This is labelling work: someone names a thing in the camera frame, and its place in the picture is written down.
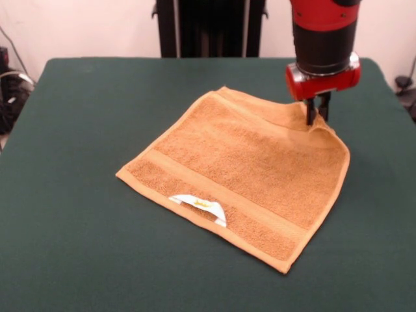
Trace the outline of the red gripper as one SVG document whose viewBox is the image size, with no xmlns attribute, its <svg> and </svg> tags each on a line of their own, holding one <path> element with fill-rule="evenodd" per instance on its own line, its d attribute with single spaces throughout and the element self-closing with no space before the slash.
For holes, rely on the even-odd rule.
<svg viewBox="0 0 416 312">
<path fill-rule="evenodd" d="M 320 105 L 318 113 L 328 121 L 329 104 L 333 91 L 342 91 L 355 87 L 361 78 L 361 63 L 356 52 L 352 52 L 345 70 L 333 75 L 308 75 L 302 73 L 295 63 L 285 69 L 285 79 L 289 93 L 296 101 L 304 100 L 306 125 L 312 126 L 315 117 L 315 100 L 318 95 Z"/>
</svg>

